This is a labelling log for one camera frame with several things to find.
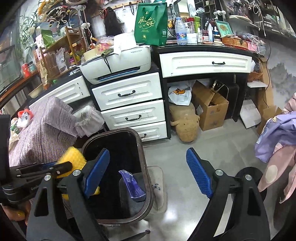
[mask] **silver bolt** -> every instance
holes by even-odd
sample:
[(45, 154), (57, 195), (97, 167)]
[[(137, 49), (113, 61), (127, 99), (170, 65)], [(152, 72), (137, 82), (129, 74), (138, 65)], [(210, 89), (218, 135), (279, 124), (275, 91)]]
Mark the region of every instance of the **silver bolt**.
[(222, 176), (223, 175), (223, 171), (218, 169), (215, 171), (215, 173), (218, 175), (218, 176)]
[(81, 171), (80, 170), (75, 170), (73, 171), (73, 176), (78, 176), (80, 175)]
[(246, 178), (248, 181), (252, 180), (252, 177), (251, 177), (251, 175), (249, 175), (249, 174), (245, 175), (245, 178)]
[(48, 180), (50, 180), (51, 179), (51, 175), (46, 175), (45, 177), (44, 177), (44, 180), (46, 180), (46, 181), (48, 181)]

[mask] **red bottle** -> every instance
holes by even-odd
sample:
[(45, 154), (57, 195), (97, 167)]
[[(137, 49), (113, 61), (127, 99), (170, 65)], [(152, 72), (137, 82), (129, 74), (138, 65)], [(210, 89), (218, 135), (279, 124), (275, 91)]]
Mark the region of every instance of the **red bottle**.
[(24, 72), (24, 77), (29, 77), (31, 75), (30, 71), (29, 71), (29, 67), (28, 67), (28, 63), (24, 63), (22, 65), (22, 71)]

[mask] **pink box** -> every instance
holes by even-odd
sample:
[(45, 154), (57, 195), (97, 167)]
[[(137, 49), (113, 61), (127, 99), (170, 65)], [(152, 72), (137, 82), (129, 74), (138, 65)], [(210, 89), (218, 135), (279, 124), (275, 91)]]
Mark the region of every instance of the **pink box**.
[(256, 52), (256, 50), (258, 49), (258, 45), (254, 44), (254, 43), (252, 44), (252, 43), (250, 43), (248, 41), (247, 41), (247, 43), (248, 43), (248, 50)]

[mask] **human hand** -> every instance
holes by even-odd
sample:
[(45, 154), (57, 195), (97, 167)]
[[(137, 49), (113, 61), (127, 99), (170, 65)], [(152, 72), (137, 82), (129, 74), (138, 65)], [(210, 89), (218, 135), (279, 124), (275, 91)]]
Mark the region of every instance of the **human hand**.
[(29, 201), (26, 201), (24, 204), (22, 204), (21, 209), (17, 210), (14, 208), (11, 208), (10, 206), (3, 206), (1, 204), (4, 212), (6, 213), (9, 220), (14, 221), (25, 221), (25, 224), (28, 225), (28, 218), (31, 211), (31, 203)]

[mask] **beige bowl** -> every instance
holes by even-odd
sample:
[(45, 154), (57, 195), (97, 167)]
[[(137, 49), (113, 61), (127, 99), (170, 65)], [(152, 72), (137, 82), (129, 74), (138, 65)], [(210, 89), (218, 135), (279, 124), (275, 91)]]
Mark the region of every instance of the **beige bowl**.
[(88, 60), (90, 60), (92, 58), (97, 57), (98, 54), (99, 54), (98, 49), (97, 48), (94, 48), (94, 49), (91, 49), (91, 50), (85, 52), (83, 54), (83, 56), (85, 57), (85, 61), (88, 61)]
[(35, 90), (33, 90), (29, 96), (31, 98), (36, 98), (43, 91), (43, 84), (39, 85)]

